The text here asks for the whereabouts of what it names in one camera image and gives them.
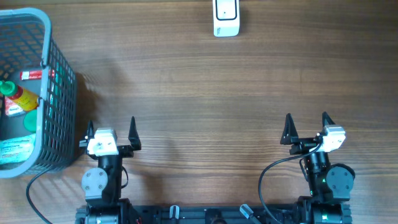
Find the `green lid jar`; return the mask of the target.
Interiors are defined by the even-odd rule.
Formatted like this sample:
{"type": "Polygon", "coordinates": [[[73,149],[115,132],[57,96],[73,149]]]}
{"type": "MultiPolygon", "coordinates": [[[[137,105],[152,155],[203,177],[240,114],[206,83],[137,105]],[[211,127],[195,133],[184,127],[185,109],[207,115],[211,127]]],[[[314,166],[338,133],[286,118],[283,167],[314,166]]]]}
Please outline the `green lid jar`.
{"type": "Polygon", "coordinates": [[[37,129],[37,110],[28,112],[23,120],[23,125],[26,130],[31,133],[36,133],[37,129]]]}

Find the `small red white carton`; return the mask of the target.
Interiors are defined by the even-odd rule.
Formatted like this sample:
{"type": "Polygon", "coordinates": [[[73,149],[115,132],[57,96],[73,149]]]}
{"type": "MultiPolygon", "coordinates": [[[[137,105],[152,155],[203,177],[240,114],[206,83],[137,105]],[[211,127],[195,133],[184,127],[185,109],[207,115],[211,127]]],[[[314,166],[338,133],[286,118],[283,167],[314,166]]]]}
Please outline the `small red white carton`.
{"type": "Polygon", "coordinates": [[[8,97],[5,97],[5,113],[8,117],[15,117],[25,114],[25,111],[8,97]]]}

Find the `yellow sauce bottle green cap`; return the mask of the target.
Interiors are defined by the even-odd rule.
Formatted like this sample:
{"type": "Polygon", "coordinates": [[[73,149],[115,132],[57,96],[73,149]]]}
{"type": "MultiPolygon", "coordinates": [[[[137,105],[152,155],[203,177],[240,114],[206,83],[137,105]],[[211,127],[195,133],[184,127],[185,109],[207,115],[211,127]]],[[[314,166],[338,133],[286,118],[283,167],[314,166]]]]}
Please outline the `yellow sauce bottle green cap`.
{"type": "Polygon", "coordinates": [[[1,93],[20,106],[24,111],[32,111],[39,106],[38,95],[16,85],[12,81],[1,81],[1,93]]]}

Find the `red white toothpaste box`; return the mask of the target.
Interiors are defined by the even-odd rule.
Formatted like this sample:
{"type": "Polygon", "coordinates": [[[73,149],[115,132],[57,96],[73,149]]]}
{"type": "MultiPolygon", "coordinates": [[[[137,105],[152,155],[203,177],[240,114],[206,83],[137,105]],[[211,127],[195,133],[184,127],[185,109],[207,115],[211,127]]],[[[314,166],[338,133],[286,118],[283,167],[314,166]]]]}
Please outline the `red white toothpaste box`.
{"type": "Polygon", "coordinates": [[[20,76],[21,81],[41,80],[43,77],[43,71],[42,70],[22,71],[22,72],[19,72],[19,76],[20,76]]]}

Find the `green 3M gloves pack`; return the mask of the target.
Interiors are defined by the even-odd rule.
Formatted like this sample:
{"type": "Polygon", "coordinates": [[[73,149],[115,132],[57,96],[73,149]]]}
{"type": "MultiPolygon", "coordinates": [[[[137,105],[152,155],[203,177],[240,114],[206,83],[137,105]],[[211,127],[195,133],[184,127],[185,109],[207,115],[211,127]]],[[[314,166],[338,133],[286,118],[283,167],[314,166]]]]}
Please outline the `green 3M gloves pack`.
{"type": "Polygon", "coordinates": [[[49,69],[49,108],[48,116],[51,117],[56,122],[62,122],[63,105],[62,99],[64,94],[62,93],[63,87],[65,85],[65,71],[62,68],[50,68],[49,69]]]}

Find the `teal white tissue pack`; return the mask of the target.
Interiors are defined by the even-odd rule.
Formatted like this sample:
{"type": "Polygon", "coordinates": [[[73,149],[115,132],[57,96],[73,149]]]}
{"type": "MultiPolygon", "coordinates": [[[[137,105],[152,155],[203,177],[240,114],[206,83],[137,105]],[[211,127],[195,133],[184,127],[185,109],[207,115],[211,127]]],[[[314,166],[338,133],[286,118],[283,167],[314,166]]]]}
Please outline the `teal white tissue pack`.
{"type": "Polygon", "coordinates": [[[35,134],[1,141],[1,165],[26,161],[35,145],[35,134]]]}

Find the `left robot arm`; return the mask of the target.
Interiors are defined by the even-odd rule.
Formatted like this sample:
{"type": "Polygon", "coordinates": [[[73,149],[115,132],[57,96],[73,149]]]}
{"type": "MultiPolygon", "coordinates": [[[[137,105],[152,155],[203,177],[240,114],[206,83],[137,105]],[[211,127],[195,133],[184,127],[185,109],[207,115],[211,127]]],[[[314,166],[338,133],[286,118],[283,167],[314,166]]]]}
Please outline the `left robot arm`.
{"type": "Polygon", "coordinates": [[[83,174],[81,187],[85,193],[86,206],[76,210],[75,222],[78,224],[142,222],[130,200],[121,197],[121,190],[128,185],[122,183],[122,176],[127,172],[123,167],[123,159],[132,158],[134,151],[141,150],[134,117],[129,127],[129,144],[118,146],[117,139],[114,129],[94,129],[90,121],[84,138],[79,142],[79,148],[98,161],[98,166],[83,174]]]}

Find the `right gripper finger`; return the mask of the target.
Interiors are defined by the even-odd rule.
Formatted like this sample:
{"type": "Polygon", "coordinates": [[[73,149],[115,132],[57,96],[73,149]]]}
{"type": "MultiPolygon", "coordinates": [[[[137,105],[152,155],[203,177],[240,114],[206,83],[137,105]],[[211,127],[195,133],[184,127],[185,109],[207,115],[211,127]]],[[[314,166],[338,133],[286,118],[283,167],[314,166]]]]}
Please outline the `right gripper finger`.
{"type": "Polygon", "coordinates": [[[324,111],[322,113],[322,126],[329,126],[329,125],[335,125],[335,122],[330,118],[329,114],[324,111]]]}
{"type": "Polygon", "coordinates": [[[281,145],[297,144],[299,142],[299,136],[290,113],[286,114],[285,126],[280,139],[281,145]]]}

